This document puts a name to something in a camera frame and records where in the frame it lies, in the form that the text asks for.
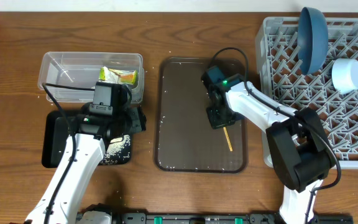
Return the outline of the wooden chopstick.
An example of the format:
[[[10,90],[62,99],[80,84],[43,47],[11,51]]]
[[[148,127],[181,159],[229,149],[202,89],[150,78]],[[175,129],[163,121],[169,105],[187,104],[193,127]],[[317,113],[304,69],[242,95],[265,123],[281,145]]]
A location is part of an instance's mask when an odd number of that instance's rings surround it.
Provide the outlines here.
[[[227,128],[226,128],[226,127],[223,127],[223,131],[224,131],[224,135],[225,135],[225,137],[226,137],[226,141],[227,141],[227,145],[228,145],[229,151],[232,152],[232,151],[233,151],[233,148],[232,148],[232,144],[231,144],[231,140],[230,140],[230,138],[229,138],[229,134],[228,134]]]

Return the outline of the yellow snack wrapper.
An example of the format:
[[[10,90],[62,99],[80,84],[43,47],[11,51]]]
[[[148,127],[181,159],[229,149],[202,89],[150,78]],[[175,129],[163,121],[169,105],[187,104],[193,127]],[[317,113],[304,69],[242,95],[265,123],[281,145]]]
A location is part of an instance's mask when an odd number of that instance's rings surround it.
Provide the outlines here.
[[[99,80],[115,84],[134,85],[138,74],[137,70],[118,70],[102,67],[99,73]]]

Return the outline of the dark blue plate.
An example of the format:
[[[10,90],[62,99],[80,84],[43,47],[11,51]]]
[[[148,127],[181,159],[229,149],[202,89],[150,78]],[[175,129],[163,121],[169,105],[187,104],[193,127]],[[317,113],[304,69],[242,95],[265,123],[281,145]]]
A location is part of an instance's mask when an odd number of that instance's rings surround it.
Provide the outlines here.
[[[328,25],[324,14],[318,9],[304,7],[298,21],[297,44],[300,69],[307,75],[317,72],[328,53]]]

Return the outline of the light blue rice bowl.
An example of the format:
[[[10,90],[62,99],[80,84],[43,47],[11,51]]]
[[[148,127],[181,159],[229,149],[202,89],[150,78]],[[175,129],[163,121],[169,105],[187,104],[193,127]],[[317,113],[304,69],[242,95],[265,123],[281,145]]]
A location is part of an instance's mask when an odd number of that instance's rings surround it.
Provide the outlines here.
[[[335,89],[342,95],[358,90],[358,61],[349,58],[335,60],[331,77]]]

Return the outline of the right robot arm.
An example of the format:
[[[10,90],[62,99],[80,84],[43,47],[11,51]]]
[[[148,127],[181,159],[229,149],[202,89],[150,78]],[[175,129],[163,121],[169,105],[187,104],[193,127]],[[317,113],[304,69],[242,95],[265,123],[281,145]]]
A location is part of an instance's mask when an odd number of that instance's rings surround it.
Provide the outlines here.
[[[285,186],[279,214],[285,223],[309,223],[317,191],[339,162],[315,110],[296,110],[274,101],[240,74],[225,77],[213,66],[201,76],[211,104],[206,113],[213,129],[246,118],[267,138],[273,169]]]

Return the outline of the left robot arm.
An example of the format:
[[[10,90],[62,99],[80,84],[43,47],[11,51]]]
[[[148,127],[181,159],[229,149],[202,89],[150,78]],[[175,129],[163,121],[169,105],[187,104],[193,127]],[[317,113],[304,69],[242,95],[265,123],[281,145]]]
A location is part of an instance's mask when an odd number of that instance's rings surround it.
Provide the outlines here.
[[[112,223],[113,214],[103,210],[90,210],[77,219],[79,206],[109,146],[124,144],[126,137],[145,131],[146,118],[141,108],[131,105],[127,85],[97,82],[92,92],[92,102],[75,116],[68,116],[52,100],[69,134],[59,165],[26,223]]]

